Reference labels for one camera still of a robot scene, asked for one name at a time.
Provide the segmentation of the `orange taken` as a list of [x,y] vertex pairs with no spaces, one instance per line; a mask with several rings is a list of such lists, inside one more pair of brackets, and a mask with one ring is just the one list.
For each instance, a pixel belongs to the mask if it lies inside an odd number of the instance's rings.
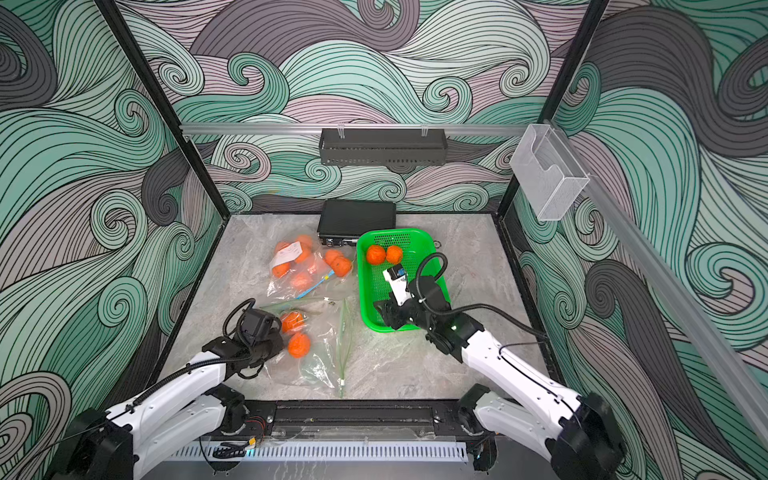
[[397,245],[390,245],[386,250],[386,261],[392,265],[401,263],[403,256],[402,248]]
[[381,265],[387,261],[387,250],[380,245],[371,245],[366,250],[365,258],[370,265]]

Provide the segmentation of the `green printed zip-top bag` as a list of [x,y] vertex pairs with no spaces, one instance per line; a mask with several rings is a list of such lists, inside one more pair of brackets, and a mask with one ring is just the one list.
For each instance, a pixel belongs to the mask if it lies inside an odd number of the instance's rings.
[[336,398],[346,393],[346,373],[353,344],[353,312],[350,302],[340,297],[305,297],[272,304],[264,308],[281,316],[299,311],[306,326],[301,333],[310,337],[311,350],[303,358],[289,355],[287,344],[292,335],[281,331],[283,350],[267,361],[258,382],[279,397]]

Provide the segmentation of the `green plastic basket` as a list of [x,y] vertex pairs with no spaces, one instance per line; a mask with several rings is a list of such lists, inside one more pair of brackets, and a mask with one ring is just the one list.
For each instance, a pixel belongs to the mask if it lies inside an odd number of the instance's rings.
[[[402,251],[397,261],[374,264],[367,256],[373,247]],[[360,312],[363,323],[377,333],[437,326],[434,310],[450,306],[442,279],[444,269],[432,255],[432,237],[415,228],[376,230],[363,234],[357,243]]]

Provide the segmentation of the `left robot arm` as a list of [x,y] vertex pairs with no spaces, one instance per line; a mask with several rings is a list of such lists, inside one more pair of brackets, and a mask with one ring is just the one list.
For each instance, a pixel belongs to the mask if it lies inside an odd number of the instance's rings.
[[67,428],[47,479],[141,479],[195,439],[237,435],[246,426],[243,394],[226,385],[254,378],[284,348],[280,318],[241,302],[219,337],[179,370],[104,411],[88,409]]

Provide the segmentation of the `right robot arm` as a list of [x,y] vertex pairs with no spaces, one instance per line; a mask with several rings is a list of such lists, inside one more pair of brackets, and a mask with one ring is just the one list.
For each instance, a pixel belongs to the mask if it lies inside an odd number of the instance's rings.
[[426,340],[491,380],[501,394],[478,385],[461,400],[467,429],[501,434],[540,455],[561,479],[614,479],[626,446],[610,404],[599,394],[580,394],[514,354],[478,320],[474,310],[487,310],[545,340],[546,334],[486,303],[452,307],[438,282],[441,272],[425,274],[441,252],[427,255],[413,274],[396,264],[383,273],[390,293],[374,307],[384,323],[399,330],[410,325]]

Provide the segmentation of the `orange in bag lower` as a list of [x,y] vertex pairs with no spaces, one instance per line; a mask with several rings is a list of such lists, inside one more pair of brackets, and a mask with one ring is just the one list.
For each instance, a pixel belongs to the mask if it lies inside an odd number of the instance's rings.
[[300,359],[309,354],[311,350],[310,337],[305,333],[292,335],[287,344],[287,351],[293,358]]

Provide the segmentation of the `orange in bag upper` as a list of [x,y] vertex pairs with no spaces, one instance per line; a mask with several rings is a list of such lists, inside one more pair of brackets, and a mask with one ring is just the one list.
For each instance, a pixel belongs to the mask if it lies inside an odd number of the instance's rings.
[[285,335],[299,333],[305,326],[305,316],[299,311],[289,311],[281,316],[281,331]]

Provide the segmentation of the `clear bag of oranges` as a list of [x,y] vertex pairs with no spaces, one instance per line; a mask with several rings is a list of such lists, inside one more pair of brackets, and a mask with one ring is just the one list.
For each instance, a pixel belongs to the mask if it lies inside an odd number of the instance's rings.
[[279,300],[301,299],[328,281],[345,279],[353,266],[346,250],[324,247],[309,235],[280,240],[269,262],[266,295]]

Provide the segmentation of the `black flat box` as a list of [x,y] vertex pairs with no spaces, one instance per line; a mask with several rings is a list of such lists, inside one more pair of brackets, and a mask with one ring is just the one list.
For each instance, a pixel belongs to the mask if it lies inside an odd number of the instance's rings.
[[328,247],[355,246],[369,231],[394,229],[396,213],[392,202],[326,200],[318,223],[318,238]]

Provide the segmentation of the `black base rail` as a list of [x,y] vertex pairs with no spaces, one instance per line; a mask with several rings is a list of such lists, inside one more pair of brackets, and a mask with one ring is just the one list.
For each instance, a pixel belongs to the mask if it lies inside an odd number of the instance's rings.
[[519,404],[492,391],[472,389],[460,399],[427,400],[246,400],[236,410],[242,421],[238,431],[222,426],[211,431],[218,439],[243,441],[278,437],[303,428],[404,427],[418,434],[477,436],[485,428],[480,408],[494,404],[510,413]]

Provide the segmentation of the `black wall shelf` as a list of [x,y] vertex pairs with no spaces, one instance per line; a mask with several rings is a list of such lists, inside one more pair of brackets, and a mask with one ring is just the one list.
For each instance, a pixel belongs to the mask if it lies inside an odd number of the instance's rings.
[[321,162],[330,166],[416,167],[442,165],[448,155],[443,130],[426,135],[415,130],[324,129],[319,139]]

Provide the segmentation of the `clear acrylic wall holder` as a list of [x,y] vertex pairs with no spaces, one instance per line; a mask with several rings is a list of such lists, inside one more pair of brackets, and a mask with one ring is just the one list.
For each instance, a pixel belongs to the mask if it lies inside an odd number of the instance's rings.
[[550,124],[527,126],[510,165],[539,221],[560,221],[589,178],[565,133]]

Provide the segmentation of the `aluminium wall rail back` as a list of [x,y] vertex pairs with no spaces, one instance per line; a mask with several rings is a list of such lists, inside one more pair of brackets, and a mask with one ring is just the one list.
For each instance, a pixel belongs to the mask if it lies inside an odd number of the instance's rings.
[[196,135],[320,135],[324,129],[336,130],[344,136],[347,130],[415,130],[426,135],[430,130],[443,130],[447,136],[508,137],[522,135],[528,125],[493,124],[311,124],[311,123],[182,123],[181,132]]

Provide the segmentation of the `aluminium wall rail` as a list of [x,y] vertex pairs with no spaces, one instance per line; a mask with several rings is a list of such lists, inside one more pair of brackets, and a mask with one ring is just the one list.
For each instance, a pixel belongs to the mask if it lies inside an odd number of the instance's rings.
[[761,444],[766,445],[767,392],[763,386],[647,237],[615,203],[604,183],[584,163],[565,132],[550,121],[545,125],[552,128],[567,151],[567,157],[586,173],[586,196],[592,199],[607,226],[638,262],[640,270],[655,288],[662,306],[679,321],[679,329],[697,349]]
[[182,123],[181,132],[196,135],[320,135],[324,129],[336,130],[344,136],[347,130],[415,130],[426,135],[430,130],[443,130],[447,136],[508,137],[522,135],[528,125],[493,124],[311,124],[311,123]]

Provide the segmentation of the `aluminium wall rail right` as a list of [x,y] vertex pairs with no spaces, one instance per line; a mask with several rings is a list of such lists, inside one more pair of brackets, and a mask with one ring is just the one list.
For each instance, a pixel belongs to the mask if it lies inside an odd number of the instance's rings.
[[592,199],[607,226],[638,262],[640,270],[655,288],[662,306],[679,321],[679,329],[697,349],[761,444],[766,445],[767,392],[763,386],[647,237],[615,203],[604,183],[584,163],[565,132],[550,121],[545,125],[552,128],[567,151],[567,157],[586,173],[586,196]]

